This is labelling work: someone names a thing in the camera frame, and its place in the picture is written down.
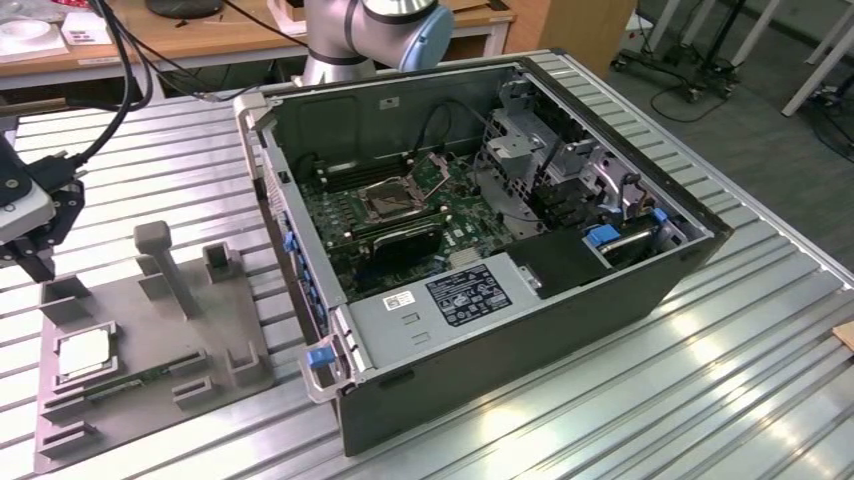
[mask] blue connector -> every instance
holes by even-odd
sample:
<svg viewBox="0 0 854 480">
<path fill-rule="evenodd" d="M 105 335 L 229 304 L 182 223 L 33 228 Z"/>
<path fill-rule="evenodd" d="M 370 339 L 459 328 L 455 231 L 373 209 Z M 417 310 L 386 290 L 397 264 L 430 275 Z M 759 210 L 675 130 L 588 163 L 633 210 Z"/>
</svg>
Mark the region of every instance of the blue connector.
<svg viewBox="0 0 854 480">
<path fill-rule="evenodd" d="M 284 251 L 290 253 L 293 250 L 296 250 L 296 237 L 293 232 L 286 232 L 284 234 Z"/>
<path fill-rule="evenodd" d="M 667 213 L 660 208 L 652 210 L 652 216 L 657 223 L 664 223 L 667 221 Z"/>
<path fill-rule="evenodd" d="M 599 246 L 612 242 L 617 238 L 619 232 L 613 228 L 613 225 L 600 225 L 587 232 L 587 241 L 593 248 L 599 248 Z"/>
<path fill-rule="evenodd" d="M 317 347 L 313 350 L 308 350 L 306 357 L 309 368 L 325 367 L 334 363 L 334 350 L 332 350 L 332 347 Z"/>
</svg>

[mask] green circuit board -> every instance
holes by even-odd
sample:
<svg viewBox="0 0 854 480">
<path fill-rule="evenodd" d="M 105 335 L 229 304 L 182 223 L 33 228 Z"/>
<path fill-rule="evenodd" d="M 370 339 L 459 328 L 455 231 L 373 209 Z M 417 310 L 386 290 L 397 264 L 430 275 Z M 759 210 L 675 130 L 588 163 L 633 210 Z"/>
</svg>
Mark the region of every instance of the green circuit board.
<svg viewBox="0 0 854 480">
<path fill-rule="evenodd" d="M 308 212 L 349 301 L 449 270 L 452 265 L 447 260 L 455 252 L 473 249 L 485 258 L 495 249 L 512 242 L 509 230 L 476 194 L 475 184 L 467 175 L 469 167 L 459 159 L 448 161 L 447 165 L 449 178 L 441 184 L 444 176 L 438 168 L 428 161 L 416 163 L 412 179 L 418 190 L 425 194 L 434 186 L 441 186 L 424 200 L 425 213 L 410 221 L 394 222 L 386 228 L 370 223 L 369 207 L 358 188 L 334 193 L 302 188 Z M 360 275 L 358 264 L 369 256 L 372 242 L 378 236 L 434 224 L 441 225 L 442 238 L 433 255 L 406 268 L 384 271 L 380 275 Z M 370 233 L 354 234 L 361 230 Z"/>
</svg>

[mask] wooden table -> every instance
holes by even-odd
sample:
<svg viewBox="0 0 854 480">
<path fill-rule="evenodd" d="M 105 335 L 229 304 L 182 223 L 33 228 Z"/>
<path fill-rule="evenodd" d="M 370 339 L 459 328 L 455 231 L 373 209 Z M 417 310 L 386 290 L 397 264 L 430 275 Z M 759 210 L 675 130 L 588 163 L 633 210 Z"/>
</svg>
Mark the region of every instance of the wooden table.
<svg viewBox="0 0 854 480">
<path fill-rule="evenodd" d="M 261 21 L 276 25 L 266 0 L 234 1 Z M 109 3 L 128 30 L 184 68 L 305 55 L 302 47 L 264 30 L 228 6 L 220 14 L 190 20 L 178 28 L 177 20 L 150 13 L 142 0 L 110 0 Z M 485 36 L 483 56 L 499 55 L 513 13 L 480 7 L 457 12 L 455 17 L 453 37 Z M 68 50 L 66 55 L 0 65 L 0 90 L 121 76 L 114 45 L 69 45 Z M 136 59 L 133 62 L 134 77 L 145 88 L 145 67 Z M 161 70 L 173 69 L 162 62 L 156 64 Z M 158 82 L 154 82 L 153 98 L 164 98 Z"/>
</svg>

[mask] aluminum table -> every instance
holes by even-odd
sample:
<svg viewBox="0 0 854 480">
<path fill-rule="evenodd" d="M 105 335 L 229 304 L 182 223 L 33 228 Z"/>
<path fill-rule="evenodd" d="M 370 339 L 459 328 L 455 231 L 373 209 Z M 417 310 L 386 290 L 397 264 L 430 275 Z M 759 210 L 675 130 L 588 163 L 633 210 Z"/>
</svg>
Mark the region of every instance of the aluminum table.
<svg viewBox="0 0 854 480">
<path fill-rule="evenodd" d="M 176 260 L 226 240 L 248 265 L 276 386 L 50 478 L 847 478 L 854 474 L 852 276 L 567 56 L 533 60 L 736 229 L 649 316 L 358 457 L 304 393 L 300 331 L 229 105 L 130 114 L 89 163 L 57 249 L 88 285 L 137 273 L 132 226 L 172 226 Z M 29 117 L 26 159 L 82 148 L 110 114 Z M 32 474 L 38 287 L 0 271 L 0 479 Z"/>
</svg>

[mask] gray metal panel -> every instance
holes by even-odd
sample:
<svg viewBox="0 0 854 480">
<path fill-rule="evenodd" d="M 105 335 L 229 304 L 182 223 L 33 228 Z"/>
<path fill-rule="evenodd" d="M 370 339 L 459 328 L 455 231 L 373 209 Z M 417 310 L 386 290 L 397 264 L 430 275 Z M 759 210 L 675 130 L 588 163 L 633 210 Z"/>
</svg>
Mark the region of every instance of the gray metal panel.
<svg viewBox="0 0 854 480">
<path fill-rule="evenodd" d="M 587 92 L 581 100 L 661 168 L 683 172 L 688 190 L 737 227 L 707 267 L 645 319 L 361 457 L 344 458 L 332 410 L 308 401 L 293 362 L 301 339 L 290 303 L 248 179 L 230 168 L 233 122 L 204 123 L 218 118 L 214 112 L 206 117 L 206 104 L 154 105 L 136 115 L 156 131 L 128 130 L 89 164 L 93 206 L 58 264 L 84 268 L 86 283 L 134 271 L 121 233 L 132 215 L 178 224 L 184 245 L 236 242 L 250 265 L 278 385 L 53 477 L 803 479 L 854 473 L 851 352 L 828 333 L 854 316 L 849 273 L 571 60 L 551 53 L 533 59 Z M 196 126 L 164 132 L 148 121 L 181 115 L 197 116 Z M 73 112 L 25 119 L 34 148 L 26 158 L 60 148 L 38 146 L 42 134 L 84 147 L 62 132 L 108 118 Z M 118 164 L 130 168 L 110 172 Z M 152 176 L 164 177 L 162 184 L 148 182 Z M 32 476 L 36 293 L 15 269 L 0 271 L 0 480 Z"/>
<path fill-rule="evenodd" d="M 459 275 L 477 265 L 485 265 L 511 304 L 468 323 L 451 326 L 430 297 L 426 283 Z M 388 310 L 382 299 L 402 292 L 412 296 L 412 303 Z M 524 282 L 509 255 L 501 253 L 441 275 L 358 300 L 349 305 L 349 313 L 356 323 L 354 329 L 365 343 L 364 350 L 370 352 L 373 366 L 382 369 L 400 362 L 414 362 L 428 355 L 430 350 L 440 350 L 448 344 L 461 342 L 467 336 L 473 336 L 535 307 L 541 307 L 541 300 L 533 288 Z"/>
</svg>

